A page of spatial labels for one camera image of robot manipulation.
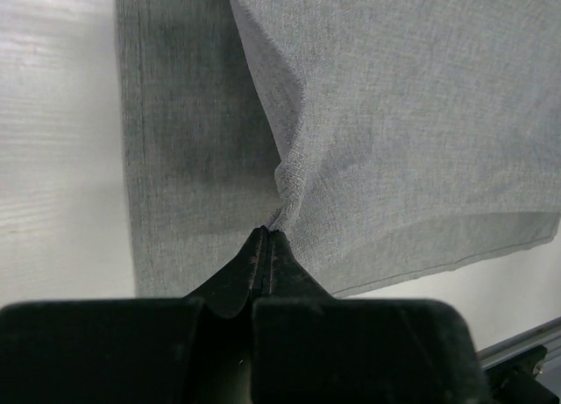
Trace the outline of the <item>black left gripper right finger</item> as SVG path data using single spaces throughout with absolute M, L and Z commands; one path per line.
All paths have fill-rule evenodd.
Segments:
M 434 300 L 337 300 L 266 241 L 253 304 L 256 403 L 488 403 L 463 317 Z

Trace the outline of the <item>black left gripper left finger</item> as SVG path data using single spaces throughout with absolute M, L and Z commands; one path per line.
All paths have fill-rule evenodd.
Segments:
M 175 299 L 28 301 L 1 311 L 4 403 L 248 403 L 266 231 Z

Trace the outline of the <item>grey cloth napkin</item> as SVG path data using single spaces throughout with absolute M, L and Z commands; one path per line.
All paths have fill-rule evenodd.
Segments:
M 116 0 L 136 289 L 283 231 L 331 293 L 549 243 L 560 0 Z

